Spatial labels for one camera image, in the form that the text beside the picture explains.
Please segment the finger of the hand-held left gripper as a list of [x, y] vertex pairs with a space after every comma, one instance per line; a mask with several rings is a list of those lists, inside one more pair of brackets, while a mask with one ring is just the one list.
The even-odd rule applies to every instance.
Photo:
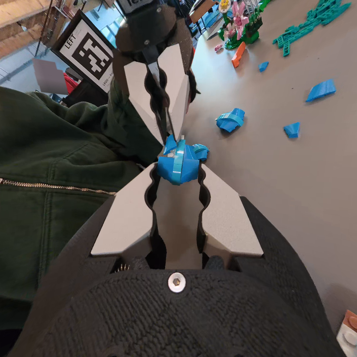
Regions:
[[165, 111], [175, 140], [181, 138], [189, 97], [189, 76], [185, 73], [179, 44], [166, 47], [159, 56], [159, 71], [163, 77]]
[[155, 139], [161, 145], [164, 145], [163, 136], [157, 123], [157, 116], [151, 107], [151, 95], [145, 88], [145, 79], [148, 74], [147, 66], [143, 63], [130, 63], [124, 66], [124, 71], [131, 104]]

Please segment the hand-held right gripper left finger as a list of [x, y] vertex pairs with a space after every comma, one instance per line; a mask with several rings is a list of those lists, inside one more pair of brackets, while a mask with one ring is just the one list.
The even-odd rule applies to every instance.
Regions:
[[157, 163], [153, 163], [114, 195], [92, 257], [118, 257], [128, 264], [142, 256], [151, 268], [166, 267], [167, 249], [153, 208], [159, 183]]

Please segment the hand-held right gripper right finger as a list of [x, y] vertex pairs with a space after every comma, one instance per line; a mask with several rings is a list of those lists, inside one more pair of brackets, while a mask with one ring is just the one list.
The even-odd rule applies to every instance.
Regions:
[[197, 248], [204, 258], [220, 256], [225, 268], [234, 257], [261, 258], [263, 249], [241, 196], [205, 164], [200, 164]]

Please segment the blue lego petal assembly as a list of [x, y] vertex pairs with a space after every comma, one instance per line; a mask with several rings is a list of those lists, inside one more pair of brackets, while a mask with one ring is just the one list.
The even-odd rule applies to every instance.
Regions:
[[231, 133], [244, 125], [245, 111], [234, 108], [232, 111], [221, 114], [216, 118], [217, 127], [227, 133]]
[[184, 139], [176, 142], [173, 135], [167, 137], [163, 156], [158, 158], [157, 174], [172, 185], [181, 185], [196, 180], [199, 174], [200, 160], [193, 145], [187, 145]]

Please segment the person's left forearm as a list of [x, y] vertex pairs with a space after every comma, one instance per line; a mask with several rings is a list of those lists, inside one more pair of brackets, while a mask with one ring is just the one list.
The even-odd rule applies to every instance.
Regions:
[[100, 132], [121, 160], [143, 167], [158, 162], [163, 146], [150, 132], [118, 82], [110, 84], [109, 100], [100, 111]]

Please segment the lego flower bouquet model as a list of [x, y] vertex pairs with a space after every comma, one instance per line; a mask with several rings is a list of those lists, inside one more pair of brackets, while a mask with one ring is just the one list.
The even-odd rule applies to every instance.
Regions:
[[218, 36], [226, 50], [237, 49], [243, 42], [252, 44], [259, 38], [264, 5], [264, 1], [256, 0], [219, 1], [218, 10], [224, 23], [218, 30]]

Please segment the blue curved lego piece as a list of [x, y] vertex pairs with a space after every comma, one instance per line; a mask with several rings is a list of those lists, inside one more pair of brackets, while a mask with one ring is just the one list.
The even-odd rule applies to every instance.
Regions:
[[283, 127], [283, 130], [289, 139], [297, 139], [300, 136], [300, 122], [292, 123]]
[[324, 82], [321, 82], [310, 89], [310, 92], [307, 96], [306, 103], [310, 103], [317, 99], [332, 95], [336, 92], [336, 87], [334, 80], [328, 79]]

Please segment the pile of teal lego pieces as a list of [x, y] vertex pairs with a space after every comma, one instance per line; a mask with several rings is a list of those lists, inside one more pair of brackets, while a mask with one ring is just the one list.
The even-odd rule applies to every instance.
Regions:
[[290, 54], [291, 44], [311, 33], [317, 26], [326, 26], [349, 9], [351, 2], [341, 0], [320, 0], [316, 7], [306, 14], [306, 21], [298, 26], [288, 27], [284, 33], [272, 41], [282, 50], [283, 57]]

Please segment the tan and white lego bricks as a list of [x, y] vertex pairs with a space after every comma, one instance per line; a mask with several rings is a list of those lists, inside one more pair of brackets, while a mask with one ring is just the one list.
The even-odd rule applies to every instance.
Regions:
[[357, 356], [357, 315], [352, 311], [346, 310], [336, 339], [347, 357]]

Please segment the wooden side table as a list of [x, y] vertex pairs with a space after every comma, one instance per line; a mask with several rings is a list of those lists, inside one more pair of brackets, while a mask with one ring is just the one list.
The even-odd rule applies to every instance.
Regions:
[[[208, 13], [212, 8], [218, 9], [219, 1], [212, 0], [197, 0], [194, 2], [192, 8], [189, 11], [189, 17], [193, 24], [195, 24], [201, 35], [209, 28], [210, 26], [206, 25], [203, 16]], [[213, 16], [212, 20], [208, 20], [209, 23], [214, 24], [221, 17], [216, 14]]]

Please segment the framed marker tag sign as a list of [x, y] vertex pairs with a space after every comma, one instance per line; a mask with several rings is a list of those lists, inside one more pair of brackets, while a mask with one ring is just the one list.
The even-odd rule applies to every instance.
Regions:
[[112, 44], [81, 10], [51, 47], [56, 56], [105, 94], [109, 93], [114, 78], [113, 50]]

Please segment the orange brick separator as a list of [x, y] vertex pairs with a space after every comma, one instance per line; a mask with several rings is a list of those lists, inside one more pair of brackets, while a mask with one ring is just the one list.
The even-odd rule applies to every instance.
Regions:
[[246, 50], [246, 44], [245, 44], [245, 42], [241, 42], [239, 47], [237, 48], [234, 56], [231, 59], [231, 63], [235, 69], [239, 66], [240, 60], [241, 60], [245, 50]]

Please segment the person's green zip jacket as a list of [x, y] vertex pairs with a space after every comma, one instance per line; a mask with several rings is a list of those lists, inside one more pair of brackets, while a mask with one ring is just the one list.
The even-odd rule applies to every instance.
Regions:
[[1, 331], [23, 328], [41, 279], [91, 215], [140, 172], [100, 132], [99, 107], [1, 87]]

